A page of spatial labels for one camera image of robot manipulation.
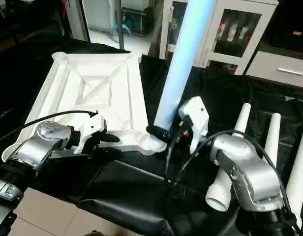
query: cable connector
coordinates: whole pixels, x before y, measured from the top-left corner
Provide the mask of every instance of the cable connector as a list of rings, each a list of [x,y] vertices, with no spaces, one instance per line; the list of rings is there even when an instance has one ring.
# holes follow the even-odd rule
[[[98,110],[96,112],[89,112],[88,114],[90,117],[94,117],[95,115],[98,114]]]

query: bottle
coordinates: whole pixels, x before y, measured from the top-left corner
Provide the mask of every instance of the bottle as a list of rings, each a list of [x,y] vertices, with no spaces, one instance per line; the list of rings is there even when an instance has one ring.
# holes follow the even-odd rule
[[[245,33],[249,30],[249,26],[243,26],[239,34],[239,39],[243,40]]]
[[[218,38],[221,38],[225,32],[225,28],[227,26],[226,21],[220,22],[219,28],[218,28]]]
[[[234,37],[235,37],[236,32],[237,32],[237,27],[238,27],[238,21],[235,21],[230,26],[230,29],[229,29],[229,32],[228,32],[228,38],[227,38],[228,42],[232,42],[234,40]]]

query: blue object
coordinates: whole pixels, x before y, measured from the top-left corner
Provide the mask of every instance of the blue object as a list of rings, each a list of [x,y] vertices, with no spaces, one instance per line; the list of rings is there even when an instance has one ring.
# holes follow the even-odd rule
[[[190,0],[183,18],[154,125],[169,130],[188,80],[214,0]]]
[[[115,24],[115,25],[112,27],[112,30],[111,30],[111,32],[110,32],[110,36],[109,36],[109,37],[110,37],[113,41],[119,43],[119,41],[115,40],[115,39],[112,37],[112,36],[114,35],[114,33],[117,31],[117,29],[118,29],[118,24]],[[131,30],[129,29],[129,27],[127,27],[127,25],[122,24],[122,29],[126,30],[126,31],[128,32],[128,34],[132,36],[132,32],[131,32]]]

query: black table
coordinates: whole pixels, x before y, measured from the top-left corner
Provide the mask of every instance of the black table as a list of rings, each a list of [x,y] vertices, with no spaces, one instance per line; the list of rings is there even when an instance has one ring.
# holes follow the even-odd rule
[[[0,136],[24,123],[51,67],[51,54],[123,53],[106,45],[40,35],[0,54]],[[142,57],[142,84],[149,123],[153,122],[168,72],[167,61]],[[277,169],[287,183],[303,130],[303,89],[290,88],[222,71],[192,68],[182,102],[200,95],[210,114],[211,133],[234,127],[244,102],[252,105],[247,133],[264,145],[271,114],[282,116]],[[1,152],[17,135],[0,143]],[[234,199],[227,212],[205,203],[217,167],[205,153],[191,163],[182,184],[168,196],[163,182],[164,155],[103,150],[93,159],[52,160],[31,187],[143,235],[218,235],[233,224]],[[177,149],[169,176],[186,159]]]

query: white pipe fitting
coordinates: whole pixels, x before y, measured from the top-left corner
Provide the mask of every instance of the white pipe fitting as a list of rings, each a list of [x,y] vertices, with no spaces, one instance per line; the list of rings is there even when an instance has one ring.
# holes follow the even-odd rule
[[[303,207],[303,135],[301,137],[294,166],[289,176],[286,193],[291,210],[296,215],[297,225],[301,229],[302,220],[300,214]]]
[[[280,114],[274,113],[271,118],[268,135],[265,142],[265,152],[274,163],[277,165],[277,152],[278,152],[278,141],[279,141],[279,128],[280,128]]]
[[[249,119],[251,105],[244,103],[240,111],[235,130],[245,132],[245,128]],[[240,134],[234,133],[233,136],[241,137]],[[227,211],[231,201],[231,185],[232,182],[228,175],[219,169],[214,183],[209,187],[205,201],[208,205],[218,211]]]

